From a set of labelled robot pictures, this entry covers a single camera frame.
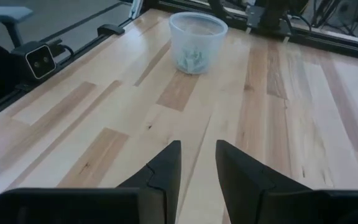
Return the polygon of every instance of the metal frame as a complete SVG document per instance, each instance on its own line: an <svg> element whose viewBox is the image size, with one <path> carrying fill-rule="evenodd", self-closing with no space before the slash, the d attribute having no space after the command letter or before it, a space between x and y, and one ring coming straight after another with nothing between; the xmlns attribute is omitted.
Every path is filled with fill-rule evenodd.
<svg viewBox="0 0 358 224"><path fill-rule="evenodd" d="M12 43L14 47L20 47L23 44L22 36L20 35L17 24L11 22L3 22L7 33L12 39Z"/></svg>
<svg viewBox="0 0 358 224"><path fill-rule="evenodd" d="M147 11L150 8L155 8L167 12L203 12L215 15L216 17L222 19L229 27L244 31L248 28L251 28L247 25L248 16L246 12L244 12L244 14L229 12L222 7L219 0L209 0L209 6L191 0L144 0L142 11ZM309 30L297 27L292 27L291 29L293 35L289 38L272 35L256 29L252 29L252 33L267 35L282 40L287 40L296 44L306 45L309 47L358 58L358 41L327 35L315 31L309 32Z"/></svg>
<svg viewBox="0 0 358 224"><path fill-rule="evenodd" d="M99 11L93 15L90 15L89 17L82 19L81 21L76 22L73 25L70 25L42 40L40 40L40 42L48 42L53 40L56 37L59 37L60 35L84 24L85 22L90 21L91 19L94 19L97 16L100 16L112 9L115 9L116 7L120 6L120 5L130 5L127 2L118 2L113 4L112 6L109 6L105 9L103 9L102 11ZM119 27L124 27L126 26L126 24L128 24L130 21L132 21L132 19L128 19L126 21L124 21L122 24L119 25ZM102 43L103 41L105 41L106 39L108 39L111 35L99 35L97 36L97 38L91 40L90 42L88 42L86 45L84 45L82 48L78 49L77 51L74 52L73 55L71 56L67 56L66 58L64 58L63 60L61 60L60 62L57 63L57 67L56 69L52 72L52 75L48 76L47 79L51 78L52 76L54 76L56 73L60 72L61 70L63 70L65 67L67 67L69 64L73 63L75 60L79 59L82 55L84 55L85 53L89 52L91 49L93 49L94 47L96 47L97 45L99 45L100 43ZM37 86L41 85L42 83L32 83L31 85L27 84L27 83L21 83L18 84L15 87L15 90L13 90L11 93L9 93L8 95L2 97L0 99L0 112L2 110L4 110L5 108L7 108L9 105L13 104L14 102L16 102L18 99L20 99L21 97L23 97L24 95L26 95L28 92L32 91L34 88L36 88Z"/></svg>
<svg viewBox="0 0 358 224"><path fill-rule="evenodd" d="M335 11L335 8L339 5L339 3L341 3L341 1L342 0L334 0L333 2L330 2L329 0L322 0L317 8L316 14L312 18L311 25L317 28L321 27L327 19L329 19L329 16Z"/></svg>

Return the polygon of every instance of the light wood plank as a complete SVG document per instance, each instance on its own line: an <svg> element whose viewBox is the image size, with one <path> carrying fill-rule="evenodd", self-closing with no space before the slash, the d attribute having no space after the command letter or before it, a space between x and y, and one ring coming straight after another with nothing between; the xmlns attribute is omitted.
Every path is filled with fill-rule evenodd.
<svg viewBox="0 0 358 224"><path fill-rule="evenodd" d="M82 87L79 90L82 91L85 90L85 88L87 88L87 86ZM2 167L0 167L0 192L12 187L17 187L22 181L22 175L23 178L27 177L28 173L35 169L35 167L31 166L31 164L34 161L37 161L37 159L41 161L44 159L42 154L45 152L45 150L48 150L48 147L53 144L56 138L60 137L60 134L62 134L66 128L70 128L69 125L80 116L80 114L91 104L91 102L96 97L98 97L98 95L100 95L100 93L100 89L95 89L90 94L88 94L87 97L83 98L82 93L79 93L78 91L74 92L73 95L76 95L76 97L79 97L79 99L76 100L69 97L66 100L66 102L70 102L69 104L63 101L63 103L60 105L63 107L63 111L67 113L66 116L59 113L61 117L53 118L51 116L51 114L54 114L53 111L59 110L58 108L54 108L52 113L49 112L49 114L46 114L45 117L42 118L44 119L42 123L44 123L45 120L53 123L55 122L55 119L62 119L56 126L52 127L50 131L48 131L48 126L38 125L38 123L36 123L33 127L29 127L25 131L21 132L20 134L22 136L19 137L19 141L10 147L7 147L7 149L10 150L9 153L16 152L17 154L14 156L9 156L9 153L5 153L3 156L0 156L0 163L1 159L7 160L7 162L5 162ZM78 100L81 101L79 102L78 106L75 107L76 101ZM34 128L40 129L40 127L45 129L39 131L39 133L44 133L45 135L41 138L39 138L39 136L32 135ZM20 152L17 149L13 150L15 148L19 148L24 151Z"/></svg>
<svg viewBox="0 0 358 224"><path fill-rule="evenodd" d="M241 118L236 146L264 162L265 112L267 104L267 43L253 45L249 52Z"/></svg>
<svg viewBox="0 0 358 224"><path fill-rule="evenodd" d="M54 187L58 185L99 132L105 128L106 120L110 117L112 110L126 101L126 94L129 90L130 87L120 85L114 90L114 94L103 97L104 100L101 100L97 106L95 105L91 111L86 113L86 117L73 127L71 133L46 155L19 186L39 187L46 184L49 187Z"/></svg>
<svg viewBox="0 0 358 224"><path fill-rule="evenodd" d="M280 69L280 55L276 42L268 43L267 94L286 99L284 82Z"/></svg>
<svg viewBox="0 0 358 224"><path fill-rule="evenodd" d="M313 96L313 116L320 132L335 187L358 189L358 164L343 120L321 67L309 65L307 79Z"/></svg>
<svg viewBox="0 0 358 224"><path fill-rule="evenodd" d="M238 71L246 70L247 64L243 61L247 60L249 49L248 46L242 45L240 41L241 39L238 37L227 37L222 49L224 53L218 58L218 60L224 60L226 63L223 66L215 67L208 75L201 75L198 78L172 137L172 140L181 139L182 141L181 187L177 217L183 208L183 201L200 154L201 144L218 93L220 90L237 94L242 92L242 85L246 78L245 73L225 73L231 67L236 67Z"/></svg>
<svg viewBox="0 0 358 224"><path fill-rule="evenodd" d="M175 72L171 82L157 100L157 104L183 111L198 81L198 77L199 75L188 75L181 71Z"/></svg>
<svg viewBox="0 0 358 224"><path fill-rule="evenodd" d="M280 68L288 100L284 101L290 151L291 178L312 189L333 187L326 146L312 113L313 99L307 63L297 49L280 49Z"/></svg>
<svg viewBox="0 0 358 224"><path fill-rule="evenodd" d="M23 108L13 118L25 124L33 125L82 83L83 81L77 78L67 78Z"/></svg>
<svg viewBox="0 0 358 224"><path fill-rule="evenodd" d="M311 47L300 47L302 59L304 62L320 65L319 50Z"/></svg>
<svg viewBox="0 0 358 224"><path fill-rule="evenodd" d="M69 136L75 128L95 109L97 108L121 83L115 81L111 83L103 92L96 98L89 97L91 103L65 130L59 135L32 163L18 176L14 182L10 184L8 188L18 186L60 143L62 143L67 136Z"/></svg>
<svg viewBox="0 0 358 224"><path fill-rule="evenodd" d="M266 144L261 150L265 151L267 166L292 177L286 110L285 100L276 96L267 97Z"/></svg>
<svg viewBox="0 0 358 224"><path fill-rule="evenodd" d="M103 85L125 76L139 77L140 72L129 71L133 63L151 58L170 39L168 21L153 16L137 25L136 29L125 33L120 39L112 43L92 61L87 63L76 76L84 81Z"/></svg>
<svg viewBox="0 0 358 224"><path fill-rule="evenodd" d="M212 109L200 154L198 155L191 180L186 191L185 200L178 217L178 223L221 223L224 200L218 182L215 163L215 144L217 139L224 139L232 144L236 141L237 126L240 118L241 101L246 81L248 47L237 46L236 38L228 38L223 51L232 55L222 58L223 67L236 68L219 76L218 94Z"/></svg>
<svg viewBox="0 0 358 224"><path fill-rule="evenodd" d="M24 131L19 141L11 145L10 149L0 158L0 174L9 169L13 163L19 160L31 147L34 147L40 139L48 134L86 97L95 86L83 83L62 99L48 113L41 117L31 128Z"/></svg>
<svg viewBox="0 0 358 224"><path fill-rule="evenodd" d="M168 51L142 84L128 95L122 110L115 110L106 126L130 136L136 133L148 110L158 100L175 72Z"/></svg>
<svg viewBox="0 0 358 224"><path fill-rule="evenodd" d="M57 187L97 187L127 138L104 128Z"/></svg>
<svg viewBox="0 0 358 224"><path fill-rule="evenodd" d="M107 171L100 187L115 187L135 174L170 143L180 112L153 105L138 132L128 139Z"/></svg>
<svg viewBox="0 0 358 224"><path fill-rule="evenodd" d="M122 79L125 82L134 83L135 86L139 86L142 81L150 74L154 66L168 52L170 47L171 41L169 40L161 47L161 49L159 49L157 53L155 53L155 51L158 50L158 47L148 49L146 53L142 54L132 65L129 66L129 71L124 72L125 75Z"/></svg>
<svg viewBox="0 0 358 224"><path fill-rule="evenodd" d="M352 101L348 97L348 90L343 85L338 71L328 54L322 54L321 67L326 75L334 102L338 108L349 140L353 148L358 152L358 110L353 108Z"/></svg>

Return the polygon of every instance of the black bracket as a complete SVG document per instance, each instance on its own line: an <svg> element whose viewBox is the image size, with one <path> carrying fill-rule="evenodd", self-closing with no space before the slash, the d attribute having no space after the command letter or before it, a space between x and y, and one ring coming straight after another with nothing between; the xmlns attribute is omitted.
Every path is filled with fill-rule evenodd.
<svg viewBox="0 0 358 224"><path fill-rule="evenodd" d="M101 35L121 35L125 33L125 30L122 27L112 25L112 24L104 24L98 27L98 36Z"/></svg>
<svg viewBox="0 0 358 224"><path fill-rule="evenodd" d="M260 18L262 17L262 14L264 13L265 8L259 7L259 6L250 6L248 8L248 20L247 20L247 26L253 29L257 29L258 31L265 31L266 33L273 33L282 35L285 37L291 37L291 27L288 25L288 22L284 19L280 19L280 28L277 30L272 29L264 29L263 26L259 24Z"/></svg>
<svg viewBox="0 0 358 224"><path fill-rule="evenodd" d="M63 41L61 39L56 39L56 40L48 43L49 50L52 53L53 57L57 57L66 51L66 49L64 49L60 45L62 42Z"/></svg>

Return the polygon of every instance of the wooden tabletop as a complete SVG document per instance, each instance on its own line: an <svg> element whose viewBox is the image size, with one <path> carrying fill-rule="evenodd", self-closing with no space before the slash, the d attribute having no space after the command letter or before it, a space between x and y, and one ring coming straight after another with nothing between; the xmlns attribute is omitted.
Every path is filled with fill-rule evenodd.
<svg viewBox="0 0 358 224"><path fill-rule="evenodd" d="M179 224L229 222L217 139L311 188L358 189L358 59L229 29L211 71L185 75L168 17L149 10L0 113L0 192L115 187L174 139Z"/></svg>

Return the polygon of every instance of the black cable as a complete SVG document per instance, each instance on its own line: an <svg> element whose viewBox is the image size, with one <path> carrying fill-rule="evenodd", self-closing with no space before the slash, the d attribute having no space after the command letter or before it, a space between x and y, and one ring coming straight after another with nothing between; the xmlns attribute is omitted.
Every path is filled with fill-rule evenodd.
<svg viewBox="0 0 358 224"><path fill-rule="evenodd" d="M355 26L352 29L352 31L354 32L356 30L356 28L358 27L358 22L355 24Z"/></svg>
<svg viewBox="0 0 358 224"><path fill-rule="evenodd" d="M68 50L70 53L70 58L74 57L74 51L73 49L71 49L71 47L64 45L64 44L60 44L60 46L62 46L64 49Z"/></svg>
<svg viewBox="0 0 358 224"><path fill-rule="evenodd" d="M331 0L331 1L327 1L327 3L323 6L324 8L322 9L322 14L323 16L321 16L321 19L316 22L316 26L315 27L320 27L320 26L324 26L324 24L330 20L330 18L332 18L332 16L335 14L335 12L337 11L338 5L340 2L337 3L337 1L340 0Z"/></svg>
<svg viewBox="0 0 358 224"><path fill-rule="evenodd" d="M337 29L337 30L341 31L341 33L347 35L347 32L345 32L344 30L342 30L340 27L331 25L331 24L329 24L328 22L326 22L326 23L323 25L323 27L324 27L324 26L328 26L328 27L331 27L331 28L333 28L333 29Z"/></svg>
<svg viewBox="0 0 358 224"><path fill-rule="evenodd" d="M345 27L345 29L347 30L348 34L355 37L356 35L354 35L353 31L345 24L341 21L343 27Z"/></svg>
<svg viewBox="0 0 358 224"><path fill-rule="evenodd" d="M287 22L288 27L290 28L290 32L291 32L291 34L293 34L293 29L292 29L291 21L290 21L290 19L288 18L288 16L283 16L282 19L285 20L285 22Z"/></svg>
<svg viewBox="0 0 358 224"><path fill-rule="evenodd" d="M309 27L309 34L308 35L310 35L311 34L311 24L309 23L309 21L307 20L307 19L305 19L299 12L297 12L296 10L295 10L295 8L293 7L293 4L292 4L292 1L290 1L290 8L292 9L292 11L295 13L295 15L297 16L297 17L299 17L303 22L305 22L305 24Z"/></svg>

